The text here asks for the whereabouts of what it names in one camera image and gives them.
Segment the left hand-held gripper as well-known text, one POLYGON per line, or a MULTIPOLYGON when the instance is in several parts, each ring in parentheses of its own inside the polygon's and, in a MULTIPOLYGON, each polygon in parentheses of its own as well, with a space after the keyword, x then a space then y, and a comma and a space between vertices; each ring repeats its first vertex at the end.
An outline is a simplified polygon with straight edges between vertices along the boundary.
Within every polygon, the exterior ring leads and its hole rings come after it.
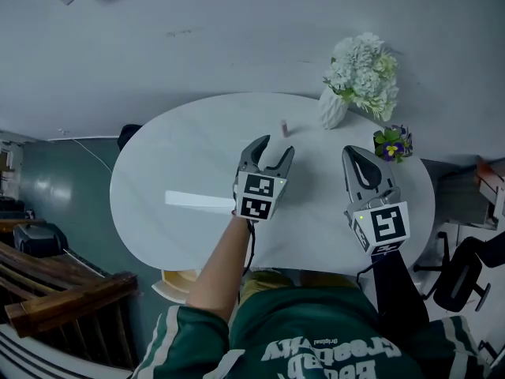
POLYGON ((287 186, 295 149, 290 146, 274 167, 260 173, 259 162, 270 141, 269 135, 255 139, 241 152, 234 188, 236 216, 252 221, 270 220, 287 186))

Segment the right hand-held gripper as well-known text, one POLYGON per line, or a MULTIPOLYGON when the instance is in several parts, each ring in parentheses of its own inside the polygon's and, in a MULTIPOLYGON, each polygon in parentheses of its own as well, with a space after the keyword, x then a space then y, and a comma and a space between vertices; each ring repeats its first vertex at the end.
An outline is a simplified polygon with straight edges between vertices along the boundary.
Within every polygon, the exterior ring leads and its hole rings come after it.
POLYGON ((410 237, 410 222, 389 163, 365 148, 347 145, 342 165, 353 202, 344 214, 364 253, 376 256, 398 250, 410 237))

